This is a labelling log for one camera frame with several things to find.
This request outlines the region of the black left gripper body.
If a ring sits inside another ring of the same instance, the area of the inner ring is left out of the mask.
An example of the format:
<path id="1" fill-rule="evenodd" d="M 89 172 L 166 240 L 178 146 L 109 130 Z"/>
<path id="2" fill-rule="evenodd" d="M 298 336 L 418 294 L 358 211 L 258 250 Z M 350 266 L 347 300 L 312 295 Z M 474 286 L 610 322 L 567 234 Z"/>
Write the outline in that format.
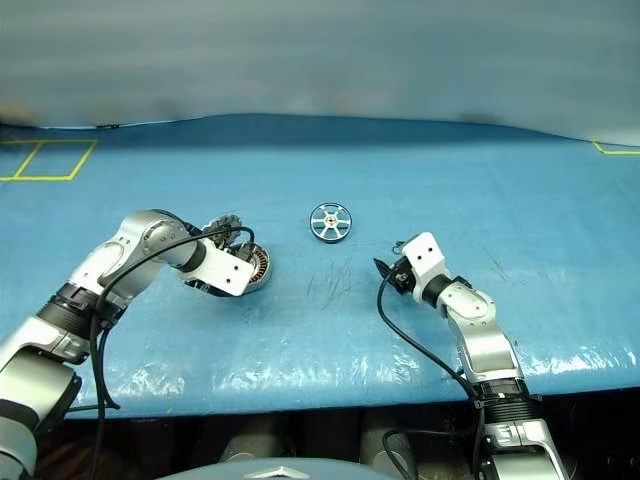
<path id="1" fill-rule="evenodd" d="M 194 288 L 196 290 L 202 291 L 204 293 L 210 294 L 212 296 L 218 297 L 218 298 L 227 298 L 227 297 L 231 297 L 231 294 L 217 288 L 214 287 L 206 282 L 203 282 L 201 280 L 197 280 L 197 279 L 192 279 L 192 280 L 187 280 L 184 282 L 185 285 Z"/>

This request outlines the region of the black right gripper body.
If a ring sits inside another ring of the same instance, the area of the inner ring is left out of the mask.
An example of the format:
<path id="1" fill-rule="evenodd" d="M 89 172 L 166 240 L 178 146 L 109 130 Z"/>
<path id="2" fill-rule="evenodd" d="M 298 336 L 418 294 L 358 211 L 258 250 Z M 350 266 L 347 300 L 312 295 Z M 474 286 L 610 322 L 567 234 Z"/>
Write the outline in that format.
<path id="1" fill-rule="evenodd" d="M 416 278 L 412 271 L 411 263 L 407 257 L 401 257 L 390 266 L 391 276 L 388 282 L 400 295 L 412 293 Z"/>

